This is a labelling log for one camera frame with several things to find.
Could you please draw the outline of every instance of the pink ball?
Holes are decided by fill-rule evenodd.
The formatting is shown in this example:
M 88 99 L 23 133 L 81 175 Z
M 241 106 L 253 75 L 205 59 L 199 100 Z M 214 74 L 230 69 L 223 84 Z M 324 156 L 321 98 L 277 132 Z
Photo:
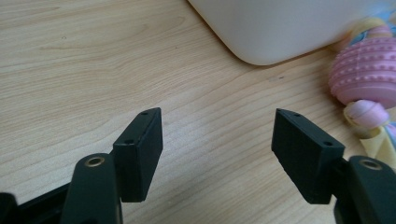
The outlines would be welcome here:
M 368 38 L 342 50 L 330 72 L 329 85 L 340 102 L 379 102 L 396 106 L 396 38 Z

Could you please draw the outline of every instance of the white plastic box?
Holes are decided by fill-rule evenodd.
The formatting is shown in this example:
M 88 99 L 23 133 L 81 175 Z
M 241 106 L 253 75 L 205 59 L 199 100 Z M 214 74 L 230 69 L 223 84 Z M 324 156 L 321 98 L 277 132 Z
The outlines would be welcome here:
M 189 0 L 240 59 L 278 63 L 331 44 L 396 0 Z

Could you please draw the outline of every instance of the black plastic part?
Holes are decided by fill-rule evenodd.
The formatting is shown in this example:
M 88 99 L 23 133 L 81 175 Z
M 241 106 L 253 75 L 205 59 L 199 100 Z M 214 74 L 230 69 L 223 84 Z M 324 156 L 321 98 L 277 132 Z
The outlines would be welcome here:
M 344 148 L 304 116 L 276 110 L 272 150 L 307 202 L 330 202 L 331 166 L 342 159 Z
M 62 224 L 121 224 L 113 158 L 105 153 L 81 159 L 67 192 Z
M 334 218 L 337 224 L 359 224 L 361 219 L 355 207 L 347 207 L 340 200 L 337 200 L 334 207 Z
M 390 167 L 355 156 L 349 159 L 346 176 L 361 223 L 396 223 L 396 175 Z
M 59 223 L 69 184 L 19 206 L 23 223 Z
M 125 129 L 110 153 L 116 164 L 121 200 L 143 202 L 163 151 L 161 109 L 141 112 Z
M 14 195 L 0 193 L 0 223 L 20 223 L 19 210 Z

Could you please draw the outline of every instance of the wooden table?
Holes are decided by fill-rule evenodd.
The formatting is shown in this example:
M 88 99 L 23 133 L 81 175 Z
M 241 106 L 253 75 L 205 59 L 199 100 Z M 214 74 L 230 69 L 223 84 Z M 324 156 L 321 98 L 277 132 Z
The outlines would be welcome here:
M 330 94 L 334 54 L 272 66 L 236 58 L 187 1 L 0 3 L 0 190 L 24 203 L 109 152 L 140 112 L 163 110 L 148 198 L 125 223 L 334 223 L 304 201 L 271 151 L 276 108 L 364 154 Z

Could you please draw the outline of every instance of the toy figure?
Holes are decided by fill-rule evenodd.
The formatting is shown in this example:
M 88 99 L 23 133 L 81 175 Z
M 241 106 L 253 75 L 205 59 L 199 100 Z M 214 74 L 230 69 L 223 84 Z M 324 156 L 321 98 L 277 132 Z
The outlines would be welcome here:
M 361 139 L 368 156 L 396 169 L 396 123 L 386 111 L 396 106 L 396 26 L 387 22 L 389 16 L 355 26 L 334 61 L 329 85 L 346 105 L 346 119 L 369 130 Z

